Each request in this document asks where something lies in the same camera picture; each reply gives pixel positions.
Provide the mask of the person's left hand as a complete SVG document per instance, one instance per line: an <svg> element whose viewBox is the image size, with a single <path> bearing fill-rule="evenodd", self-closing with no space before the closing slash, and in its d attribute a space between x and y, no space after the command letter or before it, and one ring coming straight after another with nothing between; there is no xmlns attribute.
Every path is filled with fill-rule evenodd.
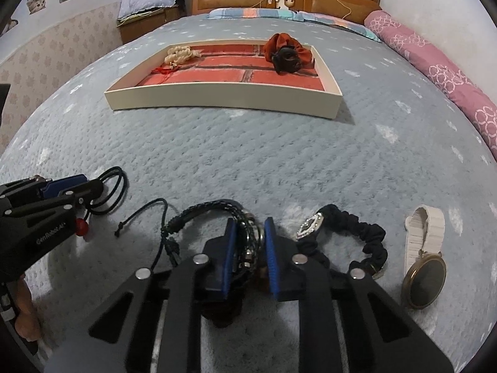
<svg viewBox="0 0 497 373"><path fill-rule="evenodd" d="M24 274L11 285L10 291L14 304L19 309L14 323L17 334L28 342L38 341L41 338L41 328Z"/></svg>

